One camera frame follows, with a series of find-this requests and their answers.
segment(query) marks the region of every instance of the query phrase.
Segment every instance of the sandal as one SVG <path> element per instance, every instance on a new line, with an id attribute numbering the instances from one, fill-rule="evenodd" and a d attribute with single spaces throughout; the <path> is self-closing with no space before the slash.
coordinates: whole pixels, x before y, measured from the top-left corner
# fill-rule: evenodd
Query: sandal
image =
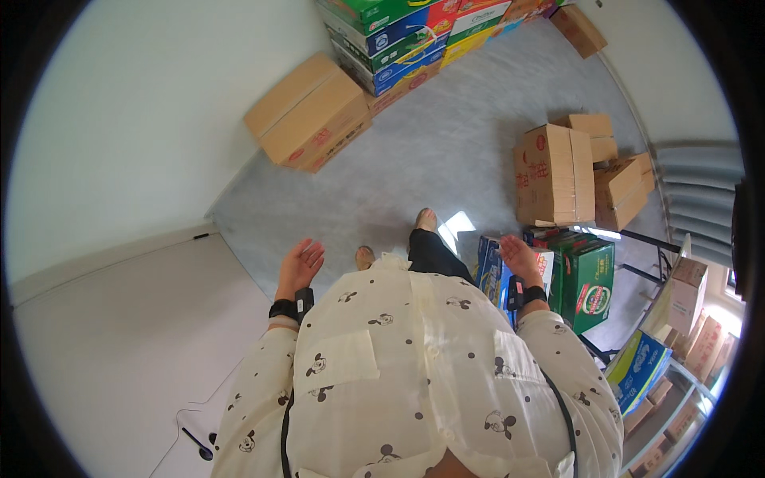
<path id="1" fill-rule="evenodd" d="M 433 217 L 429 217 L 427 212 L 433 213 Z M 435 232 L 436 217 L 435 212 L 429 207 L 423 208 L 417 215 L 415 221 L 415 229 L 424 229 L 426 231 Z"/>
<path id="2" fill-rule="evenodd" d="M 360 271 L 365 271 L 372 267 L 375 262 L 375 253 L 369 246 L 361 246 L 356 249 L 356 267 Z"/>

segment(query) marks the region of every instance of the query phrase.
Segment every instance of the floor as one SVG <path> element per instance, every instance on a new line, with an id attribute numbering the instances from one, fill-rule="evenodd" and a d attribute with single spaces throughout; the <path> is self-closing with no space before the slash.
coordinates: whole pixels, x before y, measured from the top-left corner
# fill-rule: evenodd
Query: floor
<path id="1" fill-rule="evenodd" d="M 260 152 L 213 209 L 236 257 L 273 298 L 282 256 L 310 236 L 326 247 L 314 280 L 320 297 L 355 270 L 358 246 L 405 255 L 417 212 L 439 223 L 464 211 L 474 232 L 457 250 L 472 268 L 482 233 L 518 233 L 512 148 L 531 128 L 573 112 L 610 115 L 621 155 L 646 145 L 621 94 L 597 56 L 582 60 L 547 20 L 491 40 L 375 117 L 373 127 L 318 174 L 273 165 Z M 666 239 L 658 191 L 629 229 Z M 652 271 L 656 249 L 617 241 L 617 266 Z M 617 270 L 610 318 L 586 335 L 601 349 L 619 348 L 653 294 L 652 282 Z"/>

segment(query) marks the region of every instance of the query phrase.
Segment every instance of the shirt pocket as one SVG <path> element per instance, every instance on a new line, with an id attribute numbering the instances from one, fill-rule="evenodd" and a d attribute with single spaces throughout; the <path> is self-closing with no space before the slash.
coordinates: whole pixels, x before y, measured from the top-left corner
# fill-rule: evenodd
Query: shirt pocket
<path id="1" fill-rule="evenodd" d="M 379 377 L 368 330 L 320 340 L 295 357 L 296 395 Z"/>
<path id="2" fill-rule="evenodd" d="M 526 342 L 502 330 L 494 331 L 494 378 L 547 383 Z"/>

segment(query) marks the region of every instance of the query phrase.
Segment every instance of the yellow box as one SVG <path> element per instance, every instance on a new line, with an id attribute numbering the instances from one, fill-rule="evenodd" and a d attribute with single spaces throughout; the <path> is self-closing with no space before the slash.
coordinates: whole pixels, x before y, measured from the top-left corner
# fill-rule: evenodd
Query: yellow box
<path id="1" fill-rule="evenodd" d="M 457 58 L 462 58 L 467 52 L 481 48 L 483 44 L 486 43 L 486 40 L 489 39 L 492 32 L 494 32 L 493 28 L 487 28 L 486 30 L 482 30 L 470 37 L 463 38 L 457 43 L 446 47 L 444 59 L 441 61 L 441 69 L 443 70 L 444 67 L 455 61 Z"/>

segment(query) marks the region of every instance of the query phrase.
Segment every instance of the mickey mouse print shirt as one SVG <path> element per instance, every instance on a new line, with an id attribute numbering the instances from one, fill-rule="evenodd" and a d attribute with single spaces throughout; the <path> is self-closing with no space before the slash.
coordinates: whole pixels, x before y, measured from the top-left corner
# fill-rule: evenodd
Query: mickey mouse print shirt
<path id="1" fill-rule="evenodd" d="M 462 278 L 383 254 L 345 274 L 300 333 L 267 332 L 243 360 L 213 476 L 282 476 L 282 419 L 296 478 L 422 478 L 449 449 L 481 478 L 619 476 L 623 425 L 590 354 L 557 314 L 503 312 Z"/>

